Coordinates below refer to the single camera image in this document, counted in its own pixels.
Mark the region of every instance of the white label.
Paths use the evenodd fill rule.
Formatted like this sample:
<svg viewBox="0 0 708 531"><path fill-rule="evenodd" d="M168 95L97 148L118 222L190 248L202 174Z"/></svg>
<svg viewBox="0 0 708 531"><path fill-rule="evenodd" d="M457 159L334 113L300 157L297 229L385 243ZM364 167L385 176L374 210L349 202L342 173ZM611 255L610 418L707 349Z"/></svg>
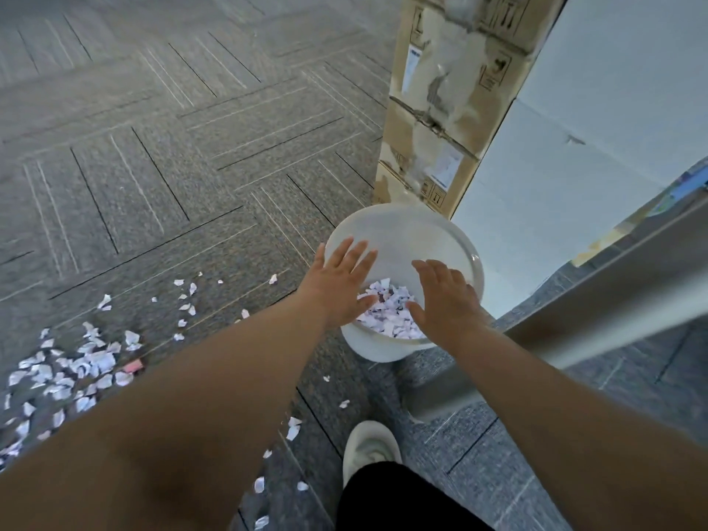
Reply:
<svg viewBox="0 0 708 531"><path fill-rule="evenodd" d="M413 78L413 73L416 72L416 67L420 61L420 55L423 51L420 48L416 48L412 44L408 46L408 58L406 58L406 72L403 73L403 86L401 90L405 93L411 85L411 79Z"/></svg>
<svg viewBox="0 0 708 531"><path fill-rule="evenodd" d="M447 192L455 179L462 158L461 152L449 143L444 143L435 161L435 167L429 169L428 174Z"/></svg>

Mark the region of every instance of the floor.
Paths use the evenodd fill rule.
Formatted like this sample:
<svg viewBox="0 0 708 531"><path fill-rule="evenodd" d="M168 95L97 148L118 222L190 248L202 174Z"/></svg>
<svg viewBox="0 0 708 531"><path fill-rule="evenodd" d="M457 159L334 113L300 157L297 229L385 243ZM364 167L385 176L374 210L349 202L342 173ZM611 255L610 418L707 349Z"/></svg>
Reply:
<svg viewBox="0 0 708 531"><path fill-rule="evenodd" d="M119 364L140 356L152 368L293 292L313 246L370 201L398 5L0 0L0 374L36 352L45 327L75 350L84 321L114 339L140 333L146 346ZM564 267L498 325L635 240ZM180 343L175 279L199 287ZM112 311L98 312L105 293ZM708 443L707 343L695 321L571 375ZM567 529L486 404L429 425L401 410L401 391L451 362L432 350L372 364L328 336L293 401L299 436L274 445L265 492L243 497L232 526L269 515L269 529L331 529L348 433L378 419L406 464L494 527ZM73 415L18 391L0 420L33 398L31 440L58 408Z"/></svg>

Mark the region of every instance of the silver metal leg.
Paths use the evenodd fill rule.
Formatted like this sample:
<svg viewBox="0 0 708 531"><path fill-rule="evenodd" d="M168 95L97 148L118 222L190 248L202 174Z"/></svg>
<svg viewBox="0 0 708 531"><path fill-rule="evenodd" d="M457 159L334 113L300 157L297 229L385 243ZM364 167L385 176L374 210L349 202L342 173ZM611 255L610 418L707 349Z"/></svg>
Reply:
<svg viewBox="0 0 708 531"><path fill-rule="evenodd" d="M708 204L700 204L506 332L565 369L708 313ZM457 367L403 395L428 422L483 397Z"/></svg>

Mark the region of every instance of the shoe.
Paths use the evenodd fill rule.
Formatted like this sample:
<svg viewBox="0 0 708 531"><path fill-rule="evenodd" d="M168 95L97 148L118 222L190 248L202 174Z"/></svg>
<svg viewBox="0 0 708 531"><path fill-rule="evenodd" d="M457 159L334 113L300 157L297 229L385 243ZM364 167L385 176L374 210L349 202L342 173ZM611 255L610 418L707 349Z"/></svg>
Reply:
<svg viewBox="0 0 708 531"><path fill-rule="evenodd" d="M342 475L347 486L352 475L367 464L398 462L403 464L398 442L386 426L376 421L362 421L347 440L344 449Z"/></svg>

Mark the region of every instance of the person's left hand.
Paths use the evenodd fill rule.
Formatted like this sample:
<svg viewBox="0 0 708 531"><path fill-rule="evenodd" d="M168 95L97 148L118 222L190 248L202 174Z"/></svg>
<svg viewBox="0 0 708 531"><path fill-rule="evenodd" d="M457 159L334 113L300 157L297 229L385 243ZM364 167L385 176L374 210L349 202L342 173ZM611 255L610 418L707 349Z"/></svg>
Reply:
<svg viewBox="0 0 708 531"><path fill-rule="evenodd" d="M353 237L344 240L326 262L324 244L320 244L312 266L297 289L297 294L306 299L308 305L322 312L327 329L353 322L378 300L378 296L365 296L359 300L357 296L379 252L369 251L357 264L369 243L361 240L349 250L353 241Z"/></svg>

